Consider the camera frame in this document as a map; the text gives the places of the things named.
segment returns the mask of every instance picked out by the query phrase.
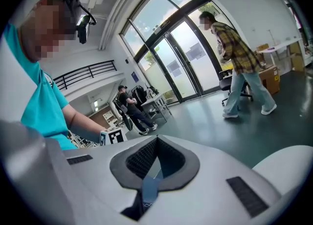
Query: office chair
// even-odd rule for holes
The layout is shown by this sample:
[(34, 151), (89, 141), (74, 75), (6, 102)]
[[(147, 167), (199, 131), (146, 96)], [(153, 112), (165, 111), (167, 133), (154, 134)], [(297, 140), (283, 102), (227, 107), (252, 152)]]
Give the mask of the office chair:
[[(222, 80), (220, 80), (220, 88), (221, 88), (221, 90), (223, 90), (223, 91), (229, 91), (228, 92), (228, 95), (230, 94), (230, 86), (231, 86), (231, 72), (232, 72), (232, 69), (227, 69), (227, 70), (223, 70), (223, 71), (221, 71), (220, 72), (220, 74), (222, 74), (222, 76), (223, 76), (223, 79)], [(253, 101), (253, 97), (252, 97), (252, 95), (250, 95), (250, 94), (247, 94), (246, 93), (246, 86), (248, 85), (248, 83), (245, 81), (245, 83), (244, 83), (244, 85), (243, 85), (243, 88), (242, 88), (242, 93), (240, 94), (240, 96), (245, 96), (245, 97), (250, 97), (250, 99), (251, 99), (251, 101)], [(224, 103), (224, 101), (226, 101), (228, 99), (228, 97), (227, 98), (225, 98), (223, 101), (222, 101), (222, 105), (223, 106), (225, 106), (225, 103)]]

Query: white cube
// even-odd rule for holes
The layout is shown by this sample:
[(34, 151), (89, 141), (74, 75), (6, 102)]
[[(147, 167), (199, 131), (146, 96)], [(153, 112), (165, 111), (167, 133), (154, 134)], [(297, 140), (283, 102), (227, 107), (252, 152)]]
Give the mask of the white cube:
[(112, 127), (103, 130), (100, 133), (100, 146), (114, 144), (123, 141), (127, 141), (127, 138), (122, 128)]

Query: black t-shirt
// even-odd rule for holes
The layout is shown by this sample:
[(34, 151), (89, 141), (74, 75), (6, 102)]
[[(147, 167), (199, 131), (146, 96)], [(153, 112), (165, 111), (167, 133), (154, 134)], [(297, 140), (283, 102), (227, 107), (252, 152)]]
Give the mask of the black t-shirt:
[(127, 113), (132, 113), (132, 112), (134, 112), (134, 111), (137, 111), (137, 108), (136, 108), (135, 104), (133, 104), (133, 103), (131, 103), (131, 104), (127, 103), (126, 100), (127, 100), (128, 98), (132, 99), (133, 97), (127, 95), (126, 93), (121, 93), (121, 94), (119, 94), (119, 96), (117, 97), (117, 99), (118, 99), (124, 106), (127, 107), (127, 109), (128, 109)]

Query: light blue jeans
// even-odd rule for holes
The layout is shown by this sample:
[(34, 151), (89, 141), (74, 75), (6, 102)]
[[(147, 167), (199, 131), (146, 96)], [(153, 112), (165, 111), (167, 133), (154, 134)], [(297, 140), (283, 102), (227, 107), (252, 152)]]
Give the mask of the light blue jeans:
[(262, 103), (262, 109), (265, 111), (271, 110), (275, 105), (275, 101), (268, 90), (263, 86), (259, 73), (241, 73), (237, 75), (233, 70), (230, 95), (228, 96), (224, 112), (228, 115), (238, 114), (237, 106), (245, 81), (248, 82), (253, 95)]

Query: black pants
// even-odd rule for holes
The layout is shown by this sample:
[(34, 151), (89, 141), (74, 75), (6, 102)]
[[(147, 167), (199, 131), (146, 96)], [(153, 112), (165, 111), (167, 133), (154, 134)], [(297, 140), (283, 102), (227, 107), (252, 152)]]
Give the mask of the black pants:
[(146, 118), (142, 112), (140, 112), (139, 110), (132, 112), (132, 113), (128, 113), (129, 117), (131, 118), (131, 120), (133, 121), (133, 123), (136, 125), (136, 127), (142, 131), (142, 132), (146, 132), (146, 129), (138, 122), (138, 120), (142, 121), (144, 124), (146, 124), (148, 127), (152, 128), (153, 127), (153, 123), (152, 121), (150, 121), (148, 118)]

